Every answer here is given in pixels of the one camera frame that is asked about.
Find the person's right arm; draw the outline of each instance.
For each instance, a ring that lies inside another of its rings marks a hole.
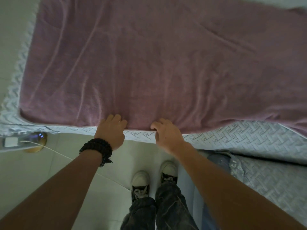
[[[151,128],[157,130],[157,145],[173,155],[190,175],[221,229],[306,229],[265,197],[200,155],[169,120],[160,119]]]

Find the shoe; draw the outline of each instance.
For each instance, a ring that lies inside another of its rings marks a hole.
[[[149,185],[150,178],[149,174],[145,171],[137,172],[131,182],[131,199],[132,202],[140,199],[149,197]]]
[[[161,165],[160,168],[160,182],[173,182],[177,184],[178,181],[178,168],[172,161],[166,161]]]

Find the black braided bracelet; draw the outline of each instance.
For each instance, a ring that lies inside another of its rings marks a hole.
[[[110,160],[112,155],[112,147],[104,139],[91,139],[89,142],[83,145],[79,151],[79,154],[88,149],[98,151],[102,154],[102,162],[99,167],[104,166],[105,163],[112,163]]]

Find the dark denim jeans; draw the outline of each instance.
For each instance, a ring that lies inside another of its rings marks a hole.
[[[175,183],[164,182],[151,197],[135,201],[125,216],[121,230],[154,230],[157,214],[158,230],[198,229],[188,211],[185,197]]]

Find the person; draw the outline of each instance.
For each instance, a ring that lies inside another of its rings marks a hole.
[[[98,167],[110,162],[108,145],[116,150],[124,141],[127,121],[109,115],[99,124],[94,141],[23,202],[0,220],[0,229],[71,229]],[[223,229],[306,229],[248,186],[200,155],[166,119],[153,122],[156,144],[173,155],[190,175],[210,213]],[[132,206],[121,229],[198,229],[176,185],[177,170],[165,162],[156,200],[149,197],[149,178],[138,172],[132,179]]]

